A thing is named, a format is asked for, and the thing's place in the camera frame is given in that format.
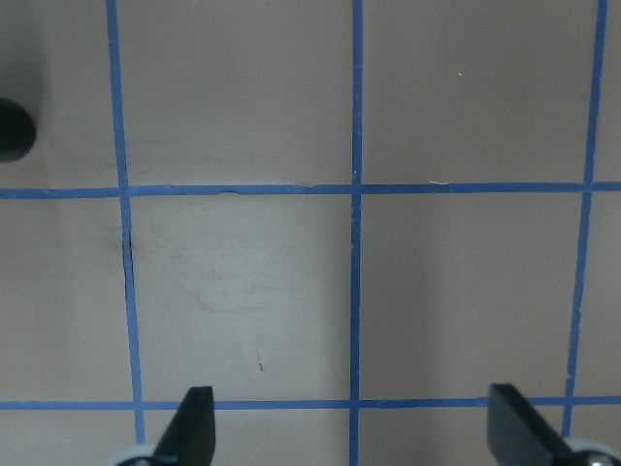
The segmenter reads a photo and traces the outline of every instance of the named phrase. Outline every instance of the dark circular object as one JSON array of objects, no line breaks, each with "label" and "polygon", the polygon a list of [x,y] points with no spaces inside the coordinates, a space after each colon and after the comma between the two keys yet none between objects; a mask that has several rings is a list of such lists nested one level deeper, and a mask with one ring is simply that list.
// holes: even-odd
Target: dark circular object
[{"label": "dark circular object", "polygon": [[0,98],[0,162],[24,157],[36,137],[37,129],[30,115],[15,102]]}]

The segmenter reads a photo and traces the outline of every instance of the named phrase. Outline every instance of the metal bolt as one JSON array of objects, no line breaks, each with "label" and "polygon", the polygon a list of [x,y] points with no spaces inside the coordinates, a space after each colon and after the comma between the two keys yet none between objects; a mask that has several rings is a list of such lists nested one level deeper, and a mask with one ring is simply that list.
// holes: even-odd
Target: metal bolt
[{"label": "metal bolt", "polygon": [[589,466],[613,466],[612,460],[605,454],[593,453],[587,458]]}]

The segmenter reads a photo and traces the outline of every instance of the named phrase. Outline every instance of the gray floor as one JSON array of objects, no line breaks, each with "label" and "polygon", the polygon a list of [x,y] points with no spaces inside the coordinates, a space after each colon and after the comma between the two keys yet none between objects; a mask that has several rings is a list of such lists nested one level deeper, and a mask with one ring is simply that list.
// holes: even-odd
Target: gray floor
[{"label": "gray floor", "polygon": [[[351,2],[117,3],[130,186],[336,186],[131,198],[141,396],[179,401],[212,384],[229,408],[317,401],[218,410],[214,464],[349,464]],[[593,181],[621,182],[621,1],[600,3]],[[0,3],[0,95],[39,130],[27,157],[0,165],[7,464],[104,464],[136,440],[107,23],[115,4]],[[541,411],[560,429],[598,2],[364,8],[362,182],[457,187],[362,196],[360,398],[438,405],[513,382],[556,399]],[[463,183],[507,192],[463,192]],[[584,403],[572,434],[619,449],[621,192],[591,199],[574,392]],[[171,415],[146,410],[147,441]],[[493,464],[482,407],[359,416],[361,465]]]}]

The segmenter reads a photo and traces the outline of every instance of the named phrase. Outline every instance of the vertical blue line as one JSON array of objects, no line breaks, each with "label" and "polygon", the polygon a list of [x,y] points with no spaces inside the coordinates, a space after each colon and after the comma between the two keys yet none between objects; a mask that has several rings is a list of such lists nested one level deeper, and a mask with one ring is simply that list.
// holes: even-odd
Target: vertical blue line
[{"label": "vertical blue line", "polygon": [[360,400],[360,245],[362,220],[363,0],[352,0],[353,88],[351,127],[351,315],[349,352],[349,466],[358,465]]},{"label": "vertical blue line", "polygon": [[116,152],[116,173],[118,176],[120,215],[122,227],[123,270],[125,273],[125,313],[127,316],[127,337],[129,340],[129,363],[131,367],[132,398],[137,402],[134,408],[136,442],[145,442],[145,412],[142,375],[138,340],[138,318],[136,315],[136,293],[134,289],[134,264],[132,258],[132,214],[127,180],[127,154],[125,151],[125,126],[123,123],[123,98],[120,80],[120,53],[118,46],[118,24],[116,1],[107,0],[108,39],[110,47],[110,82],[114,119],[114,148]]},{"label": "vertical blue line", "polygon": [[607,0],[599,0],[595,46],[593,51],[593,71],[591,76],[591,103],[589,108],[589,126],[584,161],[584,193],[580,211],[577,260],[575,263],[575,282],[573,287],[572,329],[570,348],[568,351],[567,380],[565,384],[566,403],[563,412],[562,434],[568,437],[572,433],[573,394],[575,391],[575,375],[580,340],[580,322],[582,318],[582,297],[584,294],[584,278],[586,273],[586,254],[589,241],[589,216],[591,214],[591,198],[593,177],[595,173],[595,152],[597,143],[598,116],[600,112],[600,84],[604,65],[605,24],[607,16]]}]

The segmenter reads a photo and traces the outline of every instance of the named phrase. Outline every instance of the white plastic part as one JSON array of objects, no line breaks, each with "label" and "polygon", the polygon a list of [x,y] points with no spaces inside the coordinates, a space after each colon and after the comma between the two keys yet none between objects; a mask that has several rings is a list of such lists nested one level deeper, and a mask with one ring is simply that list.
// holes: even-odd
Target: white plastic part
[{"label": "white plastic part", "polygon": [[155,445],[135,445],[129,449],[123,449],[108,460],[107,466],[117,466],[123,461],[140,456],[152,456]]},{"label": "white plastic part", "polygon": [[621,460],[621,454],[619,451],[612,449],[611,447],[607,447],[606,445],[598,444],[597,442],[593,442],[591,440],[584,439],[565,439],[565,442],[575,452],[585,451],[586,449],[592,449],[594,451],[599,451],[601,453],[605,453],[609,456],[613,456],[619,460]]}]

